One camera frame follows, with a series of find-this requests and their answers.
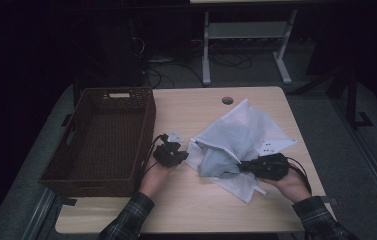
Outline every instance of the brown wicker basket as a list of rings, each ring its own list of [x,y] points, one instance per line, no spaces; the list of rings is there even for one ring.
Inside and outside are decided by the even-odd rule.
[[[131,196],[155,119],[150,88],[85,89],[40,183],[63,197]]]

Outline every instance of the person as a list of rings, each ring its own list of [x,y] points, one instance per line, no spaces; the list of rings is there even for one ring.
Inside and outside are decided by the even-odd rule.
[[[154,207],[152,197],[175,168],[156,164],[154,157],[151,157],[147,165],[149,171],[145,173],[139,191],[131,197],[119,216],[100,232],[98,240],[137,239],[145,219]],[[279,181],[268,179],[261,179],[261,181],[275,186],[284,197],[294,203],[294,211],[312,239],[358,239],[332,217],[320,197],[311,196],[300,174],[296,171],[290,169],[288,174]]]

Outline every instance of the dark background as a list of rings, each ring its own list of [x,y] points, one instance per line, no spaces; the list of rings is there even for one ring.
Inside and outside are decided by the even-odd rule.
[[[131,29],[119,24],[125,16],[63,16],[56,7],[54,2],[41,0],[0,1],[0,205],[55,102],[75,78],[84,86],[143,82],[142,62],[133,56],[128,38]],[[155,19],[144,29],[150,36],[160,36],[162,26],[171,24],[149,17]],[[201,22],[186,21],[189,14],[173,17],[183,26],[183,34],[178,35],[182,39],[166,38],[173,39],[169,45],[152,37],[155,49],[163,45],[178,49],[191,37],[188,30],[201,33],[201,28],[196,29]],[[319,44],[309,69],[312,73],[325,74],[342,59],[354,56],[358,80],[377,96],[377,4],[344,9],[329,20],[304,10],[297,24],[294,40],[308,36]],[[116,48],[109,39],[116,39],[122,47]],[[95,56],[98,62],[88,56]]]

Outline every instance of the gray floor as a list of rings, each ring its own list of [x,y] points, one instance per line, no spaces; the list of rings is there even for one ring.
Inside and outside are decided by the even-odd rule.
[[[288,46],[284,59],[293,80],[290,86],[282,83],[271,55],[277,43],[252,44],[257,46],[249,49],[244,45],[243,49],[247,50],[237,49],[238,53],[247,54],[253,60],[247,69],[211,63],[210,87],[280,86],[290,91],[313,78],[305,75],[313,43],[292,43]],[[230,55],[224,57],[232,61],[239,59]],[[200,59],[196,57],[189,63],[178,63],[183,65],[172,63],[155,67],[154,70],[171,79],[163,77],[158,88],[203,87],[193,73],[195,71],[201,76]],[[155,74],[153,71],[149,73],[150,82],[155,85],[158,77],[152,76]],[[302,96],[287,96],[287,99],[328,196],[339,202],[332,206],[337,219],[360,239],[374,240],[377,239],[377,181],[353,137],[358,135],[363,138],[370,153],[377,159],[377,100],[372,92],[359,85],[358,111],[365,112],[374,126],[361,127],[352,133],[340,111],[340,106],[342,109],[345,104],[345,96],[338,101],[328,99],[324,94],[328,84],[324,83]],[[72,104],[72,90],[69,88],[58,100],[0,209],[0,239],[34,239],[31,238],[34,236],[37,239],[60,240],[96,238],[95,235],[63,235],[55,231],[59,200],[48,212],[45,222],[37,224],[33,221],[33,216],[39,214],[35,212],[34,215],[34,211],[38,209],[37,204],[44,193],[37,180],[54,152],[64,129],[60,125],[65,115],[72,112]],[[39,232],[26,232],[29,224],[41,226]],[[279,238],[292,239],[289,234],[280,234]]]

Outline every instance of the floor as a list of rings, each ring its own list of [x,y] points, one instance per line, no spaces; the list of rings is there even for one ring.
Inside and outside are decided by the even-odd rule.
[[[307,84],[316,76],[306,76],[307,64],[314,43],[290,43],[284,61],[293,84],[282,83],[273,61],[272,51],[278,42],[217,42],[212,54],[212,85],[208,87],[280,86],[289,92]],[[193,52],[190,61],[154,63],[147,70],[145,85],[156,88],[200,88],[201,57]],[[345,94],[339,100],[329,99],[325,91],[330,81],[306,94],[287,95],[309,153],[333,205],[335,216],[360,239],[377,239],[377,100],[371,91],[359,84],[358,112],[365,112],[373,126],[352,130],[345,122]],[[46,196],[37,182],[54,152],[66,114],[72,112],[72,89],[69,87],[50,114],[34,143],[16,181],[0,209],[0,239],[95,239],[95,235],[63,235],[54,229],[61,202],[55,199],[48,211],[40,210]],[[277,236],[241,236],[242,239],[300,239],[301,233]],[[218,239],[220,236],[201,236]]]

